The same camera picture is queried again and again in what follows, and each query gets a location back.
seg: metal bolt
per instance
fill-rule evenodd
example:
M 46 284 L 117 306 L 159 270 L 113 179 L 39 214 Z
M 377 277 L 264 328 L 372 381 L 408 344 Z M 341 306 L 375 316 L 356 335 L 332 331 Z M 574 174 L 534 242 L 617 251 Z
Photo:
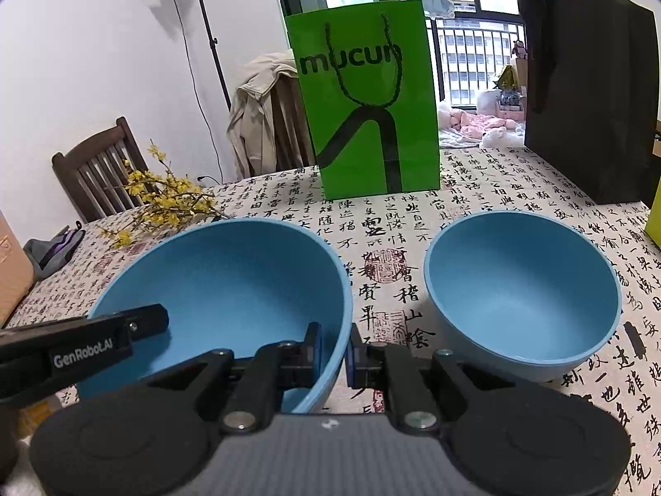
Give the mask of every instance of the metal bolt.
M 230 429 L 250 429 L 257 421 L 250 412 L 244 412 L 243 410 L 236 410 L 230 412 L 223 418 L 223 422 Z
M 404 423 L 413 429 L 429 429 L 436 423 L 436 416 L 430 412 L 409 412 L 404 416 Z

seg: tripod pole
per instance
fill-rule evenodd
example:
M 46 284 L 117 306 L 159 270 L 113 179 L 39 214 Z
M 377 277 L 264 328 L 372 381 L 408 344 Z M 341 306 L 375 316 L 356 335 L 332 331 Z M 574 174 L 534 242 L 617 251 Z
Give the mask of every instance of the tripod pole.
M 218 72 L 218 78 L 220 79 L 220 84 L 223 86 L 223 93 L 225 94 L 225 100 L 227 102 L 227 109 L 232 108 L 231 101 L 229 100 L 229 92 L 227 91 L 227 84 L 225 83 L 225 78 L 223 77 L 223 70 L 220 68 L 220 61 L 218 60 L 218 52 L 216 51 L 216 45 L 218 44 L 218 39 L 216 39 L 211 33 L 211 26 L 209 26 L 209 18 L 206 14 L 206 8 L 204 7 L 204 0 L 200 1 L 200 7 L 202 9 L 202 17 L 204 18 L 204 26 L 207 29 L 207 35 L 209 36 L 209 46 L 211 47 L 211 52 L 214 55 L 214 63 L 216 64 L 216 71 Z

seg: balcony railing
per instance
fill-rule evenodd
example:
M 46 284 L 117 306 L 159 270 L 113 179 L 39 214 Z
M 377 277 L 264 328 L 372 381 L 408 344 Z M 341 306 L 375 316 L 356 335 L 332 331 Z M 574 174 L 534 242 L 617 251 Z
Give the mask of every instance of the balcony railing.
M 523 23 L 513 21 L 427 20 L 427 30 L 436 100 L 452 106 L 474 106 L 477 93 L 492 89 L 495 76 L 510 62 L 514 41 L 525 42 Z

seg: tablecloth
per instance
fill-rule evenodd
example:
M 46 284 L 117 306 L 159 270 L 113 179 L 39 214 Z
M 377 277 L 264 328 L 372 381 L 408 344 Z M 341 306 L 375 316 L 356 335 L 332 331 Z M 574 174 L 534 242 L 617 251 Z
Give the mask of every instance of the tablecloth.
M 629 431 L 633 448 L 620 493 L 661 496 L 661 255 L 643 232 L 647 208 L 597 206 L 525 148 L 445 150 L 441 173 L 441 190 L 334 202 L 323 198 L 316 167 L 245 179 L 214 192 L 237 217 L 279 218 L 328 241 L 351 280 L 354 322 L 363 338 L 405 344 L 416 356 L 431 356 L 444 346 L 422 263 L 434 235 L 454 219 L 522 210 L 559 219 L 586 235 L 615 267 L 624 302 L 621 323 L 603 349 L 555 385 L 606 409 Z M 110 248 L 99 228 L 124 221 L 118 215 L 87 225 L 74 259 L 35 286 L 9 326 L 89 310 L 120 270 L 159 242 Z M 70 403 L 75 390 L 59 396 Z M 372 390 L 348 389 L 341 372 L 325 409 L 378 412 L 383 398 Z

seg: black paper bag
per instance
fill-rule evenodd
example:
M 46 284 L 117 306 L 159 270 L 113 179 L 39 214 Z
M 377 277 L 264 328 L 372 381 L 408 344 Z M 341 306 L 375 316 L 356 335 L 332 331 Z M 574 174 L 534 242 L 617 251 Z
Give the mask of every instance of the black paper bag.
M 651 205 L 659 110 L 654 14 L 629 0 L 521 0 L 525 145 L 596 203 Z

